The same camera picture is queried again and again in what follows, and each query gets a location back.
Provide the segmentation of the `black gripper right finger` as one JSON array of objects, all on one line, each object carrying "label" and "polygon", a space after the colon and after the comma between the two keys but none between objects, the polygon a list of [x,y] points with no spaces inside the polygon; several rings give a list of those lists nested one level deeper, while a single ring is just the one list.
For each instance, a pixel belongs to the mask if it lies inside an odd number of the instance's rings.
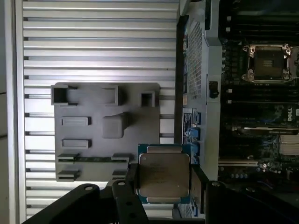
[{"label": "black gripper right finger", "polygon": [[299,209],[258,187],[234,189],[190,166],[191,188],[200,191],[205,219],[197,224],[297,224]]}]

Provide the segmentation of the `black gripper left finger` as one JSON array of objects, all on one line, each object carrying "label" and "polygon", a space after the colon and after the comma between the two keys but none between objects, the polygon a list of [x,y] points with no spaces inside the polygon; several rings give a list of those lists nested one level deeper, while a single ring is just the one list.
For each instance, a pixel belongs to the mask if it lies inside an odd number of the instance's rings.
[{"label": "black gripper left finger", "polygon": [[143,205],[135,193],[138,164],[128,167],[124,179],[110,182],[104,189],[82,184],[33,217],[27,224],[147,224]]}]

